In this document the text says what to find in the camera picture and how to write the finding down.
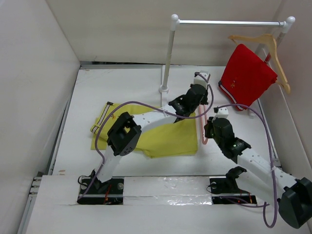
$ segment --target pink tube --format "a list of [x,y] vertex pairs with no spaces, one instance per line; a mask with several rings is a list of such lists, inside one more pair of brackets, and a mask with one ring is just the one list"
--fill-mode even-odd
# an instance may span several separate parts
[[[202,105],[199,105],[198,107],[198,111],[199,111],[199,114],[202,113],[201,111],[201,106]],[[203,124],[203,120],[202,120],[202,117],[199,118],[200,119],[200,132],[201,132],[201,143],[203,143],[204,145],[207,144],[208,142],[208,138],[205,137],[205,129],[204,129],[204,124]],[[205,114],[205,124],[207,123],[207,114]]]

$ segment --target wooden hanger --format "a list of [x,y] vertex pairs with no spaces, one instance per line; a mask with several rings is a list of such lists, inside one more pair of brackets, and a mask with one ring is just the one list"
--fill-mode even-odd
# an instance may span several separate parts
[[277,74],[278,74],[280,80],[282,81],[281,83],[278,81],[276,83],[281,85],[285,89],[287,94],[290,94],[291,87],[289,86],[288,81],[287,81],[286,76],[285,76],[285,73],[283,71],[283,68],[278,61],[276,40],[271,34],[263,34],[263,35],[256,37],[256,38],[231,35],[228,38],[231,39],[232,41],[234,41],[237,45],[238,45],[238,43],[236,42],[236,40],[242,40],[242,41],[248,41],[248,42],[257,42],[257,43],[267,45],[267,47],[269,48],[271,59],[274,62]]

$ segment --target yellow cloth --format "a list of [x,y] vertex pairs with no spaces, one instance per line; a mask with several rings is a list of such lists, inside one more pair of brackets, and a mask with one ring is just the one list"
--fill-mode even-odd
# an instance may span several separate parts
[[[96,119],[92,126],[91,132],[94,133],[92,138],[91,149],[95,150],[95,138],[98,129],[104,119],[120,104],[109,103],[105,105],[101,116]],[[98,139],[97,146],[100,150],[105,150],[108,138],[107,132],[112,127],[115,120],[123,112],[131,115],[138,115],[151,111],[150,108],[141,105],[126,105],[117,110],[113,116],[106,122]],[[165,124],[151,129],[140,136],[135,150],[142,150],[145,155],[153,157],[193,155],[197,152],[197,133],[195,119],[185,119],[175,124]]]

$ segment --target black mounting bracket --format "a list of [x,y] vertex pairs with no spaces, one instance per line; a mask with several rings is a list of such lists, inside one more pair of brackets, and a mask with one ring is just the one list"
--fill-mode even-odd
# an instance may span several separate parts
[[284,188],[278,212],[286,223],[298,229],[312,217],[312,182],[305,177],[296,181],[291,188]]
[[134,122],[133,116],[124,112],[108,131],[107,144],[112,147],[115,156],[125,156],[136,148],[141,132],[141,126]]
[[250,144],[242,139],[235,137],[231,123],[226,118],[209,117],[204,126],[205,137],[213,138],[225,157],[231,159],[237,164],[237,156],[251,148]]
[[[94,171],[92,173],[90,177],[81,180],[79,196],[85,193],[95,174]],[[87,194],[77,203],[80,205],[121,205],[123,204],[123,186],[123,178],[112,178],[104,183],[96,178]]]
[[177,97],[176,99],[168,102],[170,106],[175,109],[175,113],[179,116],[190,116],[196,108],[202,104],[207,105],[208,90],[200,84],[191,84],[191,88],[186,94]]

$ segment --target white metal rod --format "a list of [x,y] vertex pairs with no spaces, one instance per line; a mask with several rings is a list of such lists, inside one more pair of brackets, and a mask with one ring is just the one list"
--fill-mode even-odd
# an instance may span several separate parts
[[175,31],[170,31],[169,44],[168,44],[167,57],[166,57],[166,66],[165,66],[165,73],[164,73],[164,80],[163,80],[162,86],[161,86],[161,90],[163,90],[163,92],[166,92],[166,90],[168,89],[167,83],[168,83],[168,76],[169,76],[169,69],[170,69],[170,63],[171,63],[171,55],[172,55],[172,47],[174,44],[174,38],[175,38]]
[[30,204],[31,204],[31,197],[29,196],[28,197],[28,200],[27,200],[27,203],[26,203],[26,207],[24,209],[24,213],[23,213],[23,216],[21,218],[21,221],[20,221],[20,225],[19,225],[19,230],[18,230],[18,234],[22,234],[25,232],[25,221],[27,219],[27,216],[30,215],[29,213],[29,207],[30,207]]
[[[289,16],[286,21],[285,21],[285,25],[282,29],[282,31],[280,32],[280,34],[278,35],[277,39],[276,39],[276,47],[278,47],[280,45],[280,43],[282,42],[284,36],[288,33],[288,31],[290,30],[292,24],[295,22],[295,17],[293,16]],[[267,57],[265,58],[265,63],[268,63],[271,59],[271,55],[268,54]]]
[[179,20],[179,25],[224,25],[246,27],[283,27],[284,22],[256,22],[256,21],[219,21],[219,20]]

